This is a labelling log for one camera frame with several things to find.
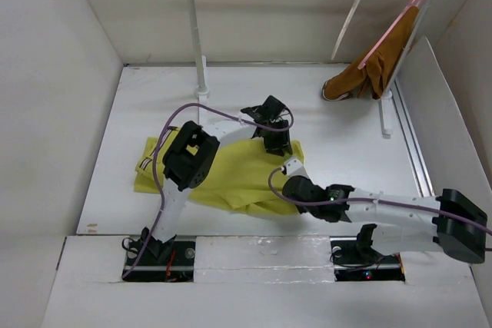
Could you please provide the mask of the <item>yellow trousers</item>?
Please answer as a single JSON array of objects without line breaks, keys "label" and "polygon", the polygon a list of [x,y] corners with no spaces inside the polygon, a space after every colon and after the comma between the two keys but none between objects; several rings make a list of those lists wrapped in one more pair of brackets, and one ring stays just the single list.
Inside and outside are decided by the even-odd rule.
[{"label": "yellow trousers", "polygon": [[[163,154],[177,133],[178,130],[167,132],[164,147],[159,151],[159,184],[163,181]],[[134,192],[159,192],[152,174],[156,144],[156,137],[147,138],[144,152],[135,168]],[[208,176],[191,191],[189,199],[208,207],[250,216],[299,215],[295,205],[277,197],[268,185],[271,172],[286,160],[266,153],[260,140],[236,141],[219,148]]]}]

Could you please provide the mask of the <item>white hanger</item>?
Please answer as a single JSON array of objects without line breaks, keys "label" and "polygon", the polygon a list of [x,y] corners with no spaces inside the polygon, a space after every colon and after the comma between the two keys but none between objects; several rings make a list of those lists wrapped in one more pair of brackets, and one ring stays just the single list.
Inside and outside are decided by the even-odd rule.
[{"label": "white hanger", "polygon": [[331,60],[333,61],[337,55],[337,51],[341,45],[341,42],[343,41],[344,39],[344,36],[348,30],[348,27],[351,23],[351,20],[352,18],[354,17],[354,14],[355,12],[357,11],[357,8],[359,6],[359,4],[361,3],[361,0],[354,0],[348,14],[347,14],[347,17],[345,18],[344,20],[344,24],[342,25],[342,28],[338,34],[338,37],[337,37],[337,40],[334,44],[334,47],[333,47],[333,50],[331,52]]}]

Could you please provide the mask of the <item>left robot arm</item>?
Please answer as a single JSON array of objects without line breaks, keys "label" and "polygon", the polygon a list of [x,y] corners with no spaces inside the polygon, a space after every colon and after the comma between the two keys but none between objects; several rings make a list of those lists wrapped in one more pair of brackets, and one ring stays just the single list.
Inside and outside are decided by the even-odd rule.
[{"label": "left robot arm", "polygon": [[[164,147],[165,134],[172,121],[183,110],[194,107],[223,119],[204,125],[185,122],[163,157],[159,158],[158,152]],[[144,255],[157,264],[169,259],[181,212],[191,191],[208,176],[219,148],[245,139],[260,138],[267,153],[277,156],[290,154],[289,130],[293,123],[291,110],[271,95],[263,104],[243,108],[236,115],[200,103],[188,103],[178,108],[166,121],[152,157],[152,175],[161,204],[153,224],[141,232],[134,265]]]}]

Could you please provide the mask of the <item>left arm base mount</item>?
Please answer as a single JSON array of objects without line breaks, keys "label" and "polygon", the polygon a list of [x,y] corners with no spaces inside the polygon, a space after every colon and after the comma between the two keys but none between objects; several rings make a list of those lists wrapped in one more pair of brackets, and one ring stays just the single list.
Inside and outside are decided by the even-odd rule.
[{"label": "left arm base mount", "polygon": [[137,266],[132,269],[143,245],[140,238],[126,237],[121,242],[125,264],[121,278],[135,283],[188,283],[194,280],[195,237],[178,237],[164,252],[164,259],[156,259],[146,249]]}]

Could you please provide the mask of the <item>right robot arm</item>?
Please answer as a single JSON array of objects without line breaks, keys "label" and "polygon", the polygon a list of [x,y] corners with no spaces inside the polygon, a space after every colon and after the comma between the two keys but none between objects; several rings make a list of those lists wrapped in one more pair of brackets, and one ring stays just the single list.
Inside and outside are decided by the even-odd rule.
[{"label": "right robot arm", "polygon": [[282,195],[317,219],[360,223],[355,252],[366,262],[407,251],[442,252],[468,264],[485,261],[487,215],[454,189],[436,197],[398,197],[343,184],[322,188],[293,176]]}]

